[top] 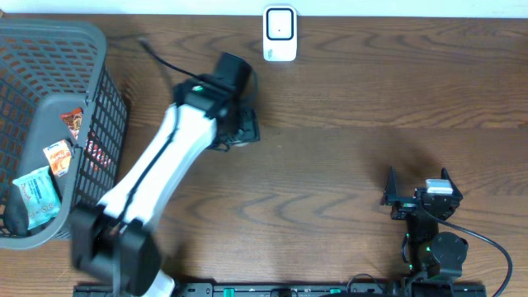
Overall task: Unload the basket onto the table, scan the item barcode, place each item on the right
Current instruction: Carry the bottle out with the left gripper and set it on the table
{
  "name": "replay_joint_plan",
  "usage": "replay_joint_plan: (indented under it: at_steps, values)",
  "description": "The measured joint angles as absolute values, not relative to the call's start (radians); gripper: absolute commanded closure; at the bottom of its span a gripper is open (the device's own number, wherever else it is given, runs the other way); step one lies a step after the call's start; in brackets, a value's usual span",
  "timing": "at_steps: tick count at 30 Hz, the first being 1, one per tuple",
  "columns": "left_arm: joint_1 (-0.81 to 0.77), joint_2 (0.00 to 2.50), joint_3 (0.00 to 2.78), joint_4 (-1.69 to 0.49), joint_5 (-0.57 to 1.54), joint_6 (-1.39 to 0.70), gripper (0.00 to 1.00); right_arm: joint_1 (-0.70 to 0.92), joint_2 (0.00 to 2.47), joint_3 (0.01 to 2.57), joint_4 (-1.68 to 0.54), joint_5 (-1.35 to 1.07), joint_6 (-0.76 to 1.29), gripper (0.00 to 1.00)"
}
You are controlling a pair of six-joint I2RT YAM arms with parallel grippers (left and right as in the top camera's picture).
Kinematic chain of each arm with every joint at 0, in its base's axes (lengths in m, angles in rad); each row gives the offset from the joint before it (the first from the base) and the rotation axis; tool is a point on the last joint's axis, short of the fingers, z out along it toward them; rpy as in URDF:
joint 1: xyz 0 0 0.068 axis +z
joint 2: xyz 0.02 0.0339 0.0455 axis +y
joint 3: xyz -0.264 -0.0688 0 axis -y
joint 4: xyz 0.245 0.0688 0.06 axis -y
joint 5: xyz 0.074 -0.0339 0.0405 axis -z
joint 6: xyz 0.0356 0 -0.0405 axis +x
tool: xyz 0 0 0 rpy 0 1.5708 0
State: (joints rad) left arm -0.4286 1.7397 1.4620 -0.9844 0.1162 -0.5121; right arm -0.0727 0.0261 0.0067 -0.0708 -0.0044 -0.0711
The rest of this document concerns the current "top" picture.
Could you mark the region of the teal wet wipes pack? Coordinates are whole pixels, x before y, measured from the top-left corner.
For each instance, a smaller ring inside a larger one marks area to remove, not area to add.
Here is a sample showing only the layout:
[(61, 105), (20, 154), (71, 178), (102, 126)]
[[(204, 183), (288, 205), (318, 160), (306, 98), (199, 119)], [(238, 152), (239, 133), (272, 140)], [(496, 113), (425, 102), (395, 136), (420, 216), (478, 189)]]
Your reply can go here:
[(13, 181), (18, 187), (28, 214), (28, 229), (46, 224), (60, 211), (61, 202), (54, 189), (50, 167), (38, 168)]

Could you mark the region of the orange tissue pack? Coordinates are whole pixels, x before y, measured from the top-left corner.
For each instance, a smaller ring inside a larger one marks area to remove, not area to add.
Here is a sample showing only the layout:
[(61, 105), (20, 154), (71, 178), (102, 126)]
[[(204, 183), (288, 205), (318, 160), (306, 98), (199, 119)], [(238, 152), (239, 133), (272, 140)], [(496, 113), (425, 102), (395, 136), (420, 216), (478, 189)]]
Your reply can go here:
[(43, 152), (49, 162), (52, 173), (56, 177), (62, 177), (68, 173), (72, 154), (66, 140), (62, 139), (51, 144), (44, 148)]

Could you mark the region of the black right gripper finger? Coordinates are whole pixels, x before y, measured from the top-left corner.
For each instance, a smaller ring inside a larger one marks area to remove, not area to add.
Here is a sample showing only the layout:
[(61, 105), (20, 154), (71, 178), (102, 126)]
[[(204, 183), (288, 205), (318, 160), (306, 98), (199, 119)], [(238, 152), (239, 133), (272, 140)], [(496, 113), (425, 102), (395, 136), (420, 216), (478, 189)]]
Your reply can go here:
[(463, 197), (463, 194), (460, 192), (460, 190), (458, 189), (458, 187), (456, 186), (456, 184), (453, 182), (453, 180), (451, 179), (447, 169), (445, 167), (443, 167), (441, 169), (441, 179), (443, 180), (447, 180), (449, 183), (450, 183), (450, 186), (453, 190), (453, 196), (454, 197), (457, 197), (457, 198), (462, 198)]
[(393, 205), (398, 200), (398, 188), (396, 183), (395, 171), (392, 166), (389, 167), (387, 184), (380, 200), (381, 205)]

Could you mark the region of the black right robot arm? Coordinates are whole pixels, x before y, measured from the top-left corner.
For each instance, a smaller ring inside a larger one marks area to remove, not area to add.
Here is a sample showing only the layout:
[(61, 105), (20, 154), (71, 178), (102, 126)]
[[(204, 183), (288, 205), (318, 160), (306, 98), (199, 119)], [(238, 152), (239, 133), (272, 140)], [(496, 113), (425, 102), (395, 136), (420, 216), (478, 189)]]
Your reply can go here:
[(410, 274), (395, 290), (402, 296), (453, 296), (454, 282), (462, 276), (462, 266), (469, 244), (452, 232), (441, 232), (445, 223), (460, 206), (463, 195), (446, 169), (439, 179), (427, 179), (424, 187), (412, 196), (401, 196), (395, 171), (389, 170), (388, 181), (381, 199), (392, 207), (390, 216), (403, 220), (407, 234), (402, 244), (403, 261)]

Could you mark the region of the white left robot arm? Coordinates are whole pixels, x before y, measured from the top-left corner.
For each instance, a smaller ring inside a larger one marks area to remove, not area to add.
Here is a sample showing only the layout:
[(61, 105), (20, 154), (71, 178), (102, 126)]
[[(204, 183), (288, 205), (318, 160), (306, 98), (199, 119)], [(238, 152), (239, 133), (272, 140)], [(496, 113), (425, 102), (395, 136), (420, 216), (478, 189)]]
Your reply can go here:
[(71, 215), (72, 263), (111, 283), (114, 296), (170, 296), (153, 239), (163, 211), (193, 162), (206, 150), (227, 152), (259, 141), (256, 112), (243, 97), (256, 74), (223, 53), (211, 74), (190, 75), (173, 89), (158, 132), (135, 165), (94, 205)]

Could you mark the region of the red Top chocolate bar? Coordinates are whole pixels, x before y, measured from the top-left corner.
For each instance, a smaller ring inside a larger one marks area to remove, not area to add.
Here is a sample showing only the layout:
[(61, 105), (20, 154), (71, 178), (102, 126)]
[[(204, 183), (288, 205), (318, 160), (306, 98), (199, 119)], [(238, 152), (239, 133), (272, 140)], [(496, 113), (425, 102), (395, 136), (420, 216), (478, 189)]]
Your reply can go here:
[(71, 135), (78, 139), (83, 121), (83, 109), (78, 107), (73, 111), (63, 113), (60, 115), (60, 119), (66, 124)]

